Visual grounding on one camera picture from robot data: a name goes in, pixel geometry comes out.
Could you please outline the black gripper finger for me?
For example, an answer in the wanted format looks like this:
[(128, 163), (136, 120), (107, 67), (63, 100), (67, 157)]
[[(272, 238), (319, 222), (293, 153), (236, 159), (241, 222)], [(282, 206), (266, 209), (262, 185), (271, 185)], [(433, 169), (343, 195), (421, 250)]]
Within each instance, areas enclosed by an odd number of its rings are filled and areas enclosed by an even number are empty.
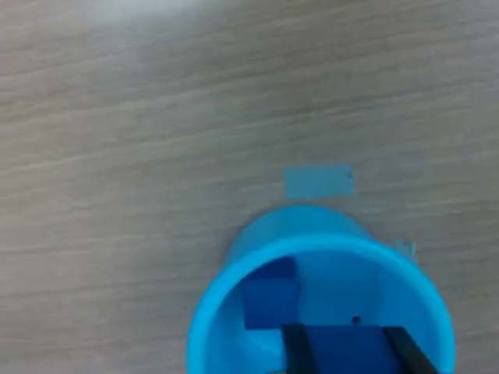
[(385, 326), (382, 330), (402, 373), (438, 374), (435, 366), (403, 327)]
[(285, 347), (288, 374), (316, 374), (317, 363), (313, 355), (306, 328), (301, 323), (284, 324), (281, 335)]

